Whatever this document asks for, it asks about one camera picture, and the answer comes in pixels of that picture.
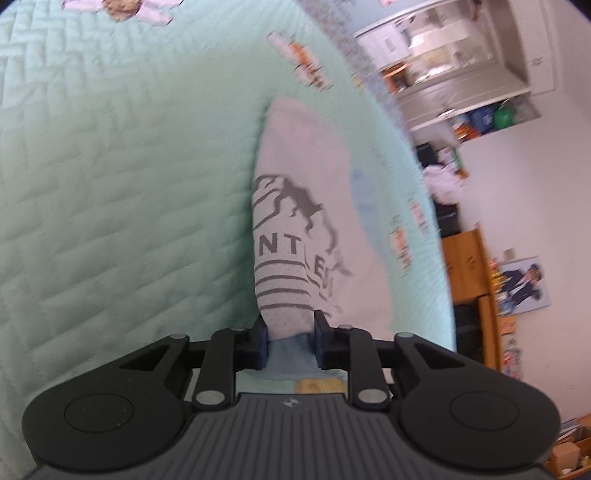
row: quilted fabric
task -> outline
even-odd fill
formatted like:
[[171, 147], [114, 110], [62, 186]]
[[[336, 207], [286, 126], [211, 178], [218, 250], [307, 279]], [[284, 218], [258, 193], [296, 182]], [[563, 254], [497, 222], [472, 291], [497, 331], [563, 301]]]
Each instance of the quilted fabric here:
[[[453, 346], [411, 149], [320, 28], [290, 0], [186, 0], [171, 13], [150, 27], [20, 0], [0, 15], [1, 479], [33, 467], [20, 421], [39, 391], [171, 332], [252, 323], [252, 172], [278, 95], [340, 129], [373, 192], [392, 329]], [[309, 45], [334, 86], [302, 86], [272, 30]], [[389, 251], [392, 224], [405, 225], [409, 271]]]

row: person in dark suit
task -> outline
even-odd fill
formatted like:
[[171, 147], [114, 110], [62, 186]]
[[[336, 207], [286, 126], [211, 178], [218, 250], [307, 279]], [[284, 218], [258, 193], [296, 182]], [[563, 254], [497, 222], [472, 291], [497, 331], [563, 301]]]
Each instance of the person in dark suit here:
[[533, 297], [534, 300], [542, 298], [542, 291], [538, 283], [544, 278], [544, 273], [538, 264], [531, 264], [525, 273], [521, 270], [507, 270], [503, 272], [503, 275], [507, 281], [502, 290], [507, 292], [514, 307], [530, 297]]

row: ribbed gray panel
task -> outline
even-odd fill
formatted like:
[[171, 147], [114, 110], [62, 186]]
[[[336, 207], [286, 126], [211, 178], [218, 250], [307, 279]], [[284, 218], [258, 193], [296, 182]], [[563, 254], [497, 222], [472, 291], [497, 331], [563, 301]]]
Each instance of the ribbed gray panel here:
[[[80, 475], [43, 467], [30, 480], [469, 480], [479, 477], [444, 468], [421, 456], [398, 436], [385, 416], [351, 408], [343, 395], [242, 394], [236, 406], [229, 410], [197, 415], [179, 442], [144, 465], [102, 475]], [[551, 480], [552, 476], [540, 467], [499, 478]]]

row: white plastic bag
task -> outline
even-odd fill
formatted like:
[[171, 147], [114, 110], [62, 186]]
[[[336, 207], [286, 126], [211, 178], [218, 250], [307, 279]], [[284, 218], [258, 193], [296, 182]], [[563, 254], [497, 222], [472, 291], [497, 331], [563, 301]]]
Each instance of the white plastic bag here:
[[455, 205], [460, 202], [460, 191], [464, 180], [455, 175], [454, 166], [429, 165], [423, 170], [423, 184], [427, 191], [441, 205]]

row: white garment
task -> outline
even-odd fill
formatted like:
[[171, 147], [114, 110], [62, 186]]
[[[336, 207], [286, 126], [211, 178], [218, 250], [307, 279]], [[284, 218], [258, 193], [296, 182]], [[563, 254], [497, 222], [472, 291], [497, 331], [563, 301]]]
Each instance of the white garment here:
[[445, 167], [429, 165], [423, 170], [423, 183], [427, 191], [441, 205], [455, 205], [460, 203], [460, 191], [464, 185], [458, 175], [455, 175], [454, 165]]
[[314, 309], [332, 326], [350, 324], [392, 339], [392, 300], [350, 193], [350, 154], [328, 124], [278, 98], [255, 173], [255, 289], [271, 340], [314, 328]]

